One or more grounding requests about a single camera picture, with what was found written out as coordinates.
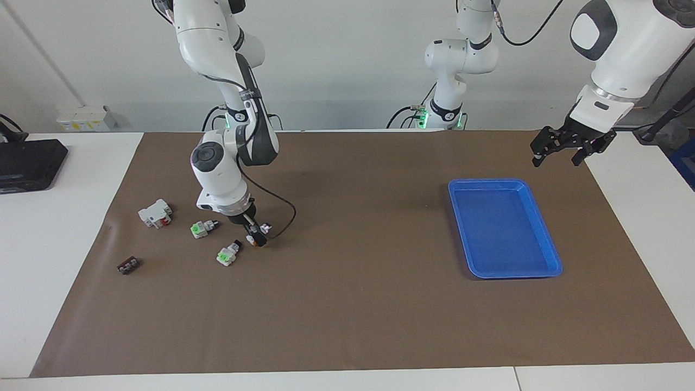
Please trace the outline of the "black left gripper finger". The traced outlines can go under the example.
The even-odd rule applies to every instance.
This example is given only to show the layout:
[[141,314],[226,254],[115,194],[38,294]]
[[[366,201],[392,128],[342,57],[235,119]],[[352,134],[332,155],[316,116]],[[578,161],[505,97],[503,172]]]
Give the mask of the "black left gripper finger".
[[544,127],[541,129],[531,142],[533,166],[541,166],[545,158],[550,154],[563,150],[565,148],[563,138],[563,129],[554,129],[553,127]]
[[615,131],[609,131],[598,138],[589,140],[586,137],[578,136],[578,149],[573,155],[571,161],[576,167],[580,166],[584,160],[593,155],[603,153],[611,142],[616,138],[617,133]]

